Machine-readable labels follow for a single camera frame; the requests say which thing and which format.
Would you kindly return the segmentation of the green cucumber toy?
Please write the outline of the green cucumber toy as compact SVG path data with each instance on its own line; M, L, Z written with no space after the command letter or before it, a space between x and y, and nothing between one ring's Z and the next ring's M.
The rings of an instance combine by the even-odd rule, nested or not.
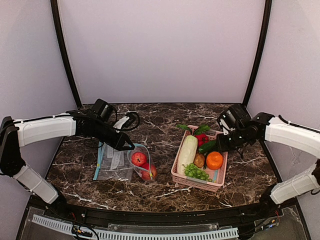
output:
M205 153L210 153L213 151L218 150L219 148L217 147L217 141L216 140L210 140L206 143L204 143L203 145L201 145L198 148L198 152L200 154L205 154Z

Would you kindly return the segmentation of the clear zip bag blue zipper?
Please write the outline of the clear zip bag blue zipper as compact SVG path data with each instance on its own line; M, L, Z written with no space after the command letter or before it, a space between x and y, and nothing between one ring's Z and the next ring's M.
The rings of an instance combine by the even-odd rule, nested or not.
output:
M146 182L156 180L157 168L146 146L135 143L134 149L127 152L127 160L142 180Z

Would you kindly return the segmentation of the pink red fruit toy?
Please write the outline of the pink red fruit toy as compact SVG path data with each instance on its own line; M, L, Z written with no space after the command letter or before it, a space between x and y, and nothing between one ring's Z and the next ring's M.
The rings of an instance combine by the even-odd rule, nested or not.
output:
M157 169L154 164L145 163L141 166L141 178L145 181L154 181L157 177Z

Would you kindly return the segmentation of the red apple toy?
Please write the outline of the red apple toy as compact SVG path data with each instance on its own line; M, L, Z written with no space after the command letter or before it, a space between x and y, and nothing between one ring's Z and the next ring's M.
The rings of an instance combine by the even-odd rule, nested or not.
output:
M137 167L142 167L147 163L147 156L143 152L135 152L131 156L131 162Z

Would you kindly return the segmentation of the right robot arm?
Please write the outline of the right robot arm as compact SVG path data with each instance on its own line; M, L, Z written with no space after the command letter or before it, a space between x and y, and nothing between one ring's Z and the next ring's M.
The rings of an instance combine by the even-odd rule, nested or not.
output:
M251 117L241 104L233 104L217 118L222 133L216 136L220 152L235 151L246 144L264 141L289 146L320 157L320 132L317 129L292 123L282 116L260 112ZM317 190L320 187L320 163L292 178L270 187L261 197L263 202L280 205L283 202Z

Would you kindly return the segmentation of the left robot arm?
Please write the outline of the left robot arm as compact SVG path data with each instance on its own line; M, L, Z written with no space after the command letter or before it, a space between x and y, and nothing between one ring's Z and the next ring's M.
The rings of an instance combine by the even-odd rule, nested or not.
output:
M117 151L135 148L127 132L140 125L136 112L122 118L109 119L117 114L114 106L97 99L87 110L70 110L57 115L32 119L12 119L7 116L0 126L0 174L15 179L48 205L65 201L64 196L22 158L21 148L62 137L88 137Z

